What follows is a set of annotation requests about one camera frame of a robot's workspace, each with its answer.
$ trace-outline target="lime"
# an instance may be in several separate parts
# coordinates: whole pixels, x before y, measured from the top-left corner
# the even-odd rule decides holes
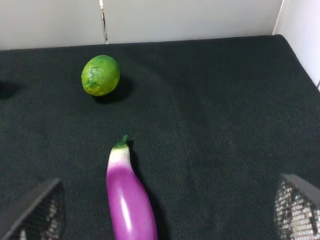
[[[93,96],[102,96],[118,85],[120,67],[116,60],[107,55],[92,58],[83,68],[81,81],[83,89]]]

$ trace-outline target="mesh grill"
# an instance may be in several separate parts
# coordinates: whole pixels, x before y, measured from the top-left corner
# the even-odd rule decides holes
[[[285,179],[277,189],[274,221],[282,240],[320,239],[320,208]]]
[[[65,226],[64,199],[62,184],[57,184],[29,206],[3,240],[61,240]]]

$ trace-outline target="white wall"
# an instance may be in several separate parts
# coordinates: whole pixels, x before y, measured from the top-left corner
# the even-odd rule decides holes
[[[320,81],[320,0],[283,0],[273,34],[285,37],[317,85]]]
[[[103,0],[109,43],[271,35],[282,0]]]
[[[0,50],[104,43],[99,0],[0,0]]]

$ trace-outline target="black cloth surface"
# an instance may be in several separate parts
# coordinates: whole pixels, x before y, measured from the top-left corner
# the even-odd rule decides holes
[[[121,79],[94,98],[81,72],[102,54]],[[65,240],[114,239],[123,134],[160,240],[277,239],[280,173],[320,187],[320,94],[282,36],[2,51],[0,79],[0,210],[60,178]]]

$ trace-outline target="purple eggplant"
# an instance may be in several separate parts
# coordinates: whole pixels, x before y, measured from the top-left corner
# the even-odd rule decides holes
[[[111,150],[106,190],[116,240],[157,240],[155,216],[148,195],[130,163],[128,136]]]

